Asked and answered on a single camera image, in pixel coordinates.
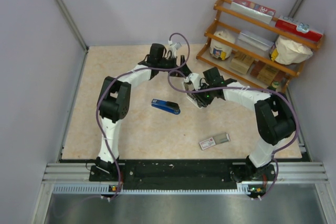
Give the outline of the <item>small white stapler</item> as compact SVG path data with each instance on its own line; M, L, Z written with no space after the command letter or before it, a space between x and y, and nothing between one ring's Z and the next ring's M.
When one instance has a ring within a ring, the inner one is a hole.
M193 91L194 90L194 86L191 82L188 82L188 83L183 82L182 85L183 85L183 89L185 91ZM201 105L199 105L199 103L198 103L197 99L194 97L193 93L187 93L186 97L192 104L194 104L199 109L203 108Z

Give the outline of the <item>blue metal stapler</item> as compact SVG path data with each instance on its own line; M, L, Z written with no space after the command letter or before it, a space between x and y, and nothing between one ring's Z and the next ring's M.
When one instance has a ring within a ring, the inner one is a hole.
M153 99L151 101L151 106L175 115L179 115L181 112L179 105L171 101Z

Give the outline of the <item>red white staple box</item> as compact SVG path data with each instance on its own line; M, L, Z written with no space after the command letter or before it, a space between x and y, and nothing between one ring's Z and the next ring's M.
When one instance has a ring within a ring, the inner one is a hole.
M200 141L199 145L201 150L206 150L215 145L223 144L230 141L230 137L228 133L217 134L212 136L206 140Z

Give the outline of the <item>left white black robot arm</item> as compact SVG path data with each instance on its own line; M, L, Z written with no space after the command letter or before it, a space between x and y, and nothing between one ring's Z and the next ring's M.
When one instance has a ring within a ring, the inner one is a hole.
M184 56L177 64L176 52L181 48L179 42L169 41L169 47L152 44L150 52L132 70L117 78L105 77L99 94L96 120L102 133L101 147L96 166L107 180L114 180L119 174L118 141L122 120L129 111L131 90L153 79L160 71L186 67Z

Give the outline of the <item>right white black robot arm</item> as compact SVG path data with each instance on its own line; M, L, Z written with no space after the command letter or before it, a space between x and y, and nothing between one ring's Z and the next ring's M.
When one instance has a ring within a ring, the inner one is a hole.
M232 179L236 182L262 176L279 143L296 130L295 117L283 95L250 90L237 80L224 79L216 67L203 74L190 73L184 78L183 87L199 108L207 107L217 98L236 102L255 113L260 140L247 156L245 166L232 170Z

